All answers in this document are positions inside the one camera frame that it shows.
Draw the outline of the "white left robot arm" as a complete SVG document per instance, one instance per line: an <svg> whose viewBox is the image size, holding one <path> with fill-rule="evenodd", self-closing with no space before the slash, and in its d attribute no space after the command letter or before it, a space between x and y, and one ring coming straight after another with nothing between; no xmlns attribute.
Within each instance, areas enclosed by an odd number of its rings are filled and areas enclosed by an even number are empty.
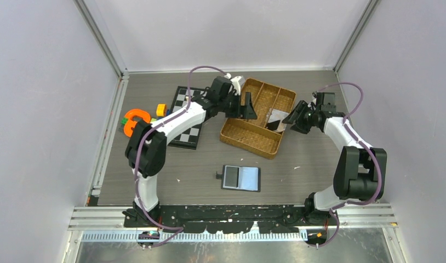
<svg viewBox="0 0 446 263"><path fill-rule="evenodd" d="M157 174L165 164L167 146L173 139L220 112L227 118L257 119L251 94L241 92L244 81L242 76L217 76L203 93L187 95L187 102L176 112L153 123L139 121L135 126L125 156L136 181L134 202L141 208L138 220L144 226L158 222Z"/></svg>

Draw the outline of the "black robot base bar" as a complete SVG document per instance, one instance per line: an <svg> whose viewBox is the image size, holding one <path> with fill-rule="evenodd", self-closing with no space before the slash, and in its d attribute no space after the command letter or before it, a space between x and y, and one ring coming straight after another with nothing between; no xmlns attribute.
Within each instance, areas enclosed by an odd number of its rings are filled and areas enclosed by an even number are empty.
<svg viewBox="0 0 446 263"><path fill-rule="evenodd" d="M260 233L292 233L296 227L333 228L327 211L303 205L158 205L144 214L138 205L122 212L124 226L157 227L165 233L236 234L257 227Z"/></svg>

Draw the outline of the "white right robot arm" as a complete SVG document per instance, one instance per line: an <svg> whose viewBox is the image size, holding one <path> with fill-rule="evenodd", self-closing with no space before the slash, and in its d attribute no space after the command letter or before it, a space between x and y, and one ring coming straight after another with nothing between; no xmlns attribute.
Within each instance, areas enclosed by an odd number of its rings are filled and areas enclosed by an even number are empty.
<svg viewBox="0 0 446 263"><path fill-rule="evenodd" d="M305 199L303 215L311 225L319 224L347 204L368 205L384 194L386 151L365 142L346 115L336 109L335 102L334 93L316 93L312 102L301 100L282 121L302 134L318 128L340 151L333 184Z"/></svg>

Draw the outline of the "woven wicker tray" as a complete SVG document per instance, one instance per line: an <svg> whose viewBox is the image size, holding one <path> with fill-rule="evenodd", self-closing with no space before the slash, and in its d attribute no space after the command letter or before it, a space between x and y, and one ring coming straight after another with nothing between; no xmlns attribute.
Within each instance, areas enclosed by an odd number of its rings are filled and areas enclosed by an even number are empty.
<svg viewBox="0 0 446 263"><path fill-rule="evenodd" d="M284 132L275 133L265 128L273 109L290 113L296 92L248 78L242 93L251 92L257 119L228 118L220 131L220 141L241 148L266 159L274 159Z"/></svg>

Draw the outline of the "black leather card holder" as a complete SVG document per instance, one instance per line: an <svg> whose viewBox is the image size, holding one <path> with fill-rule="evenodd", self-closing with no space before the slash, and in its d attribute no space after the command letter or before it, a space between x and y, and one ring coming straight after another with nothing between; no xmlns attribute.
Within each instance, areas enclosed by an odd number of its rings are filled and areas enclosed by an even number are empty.
<svg viewBox="0 0 446 263"><path fill-rule="evenodd" d="M222 167L222 171L215 173L215 178L221 181L221 189L234 190L234 191L247 191L247 192L260 192L261 191L261 169L259 167L247 167L247 166L235 166L239 168L239 184L237 188L224 187L224 171L225 167Z"/></svg>

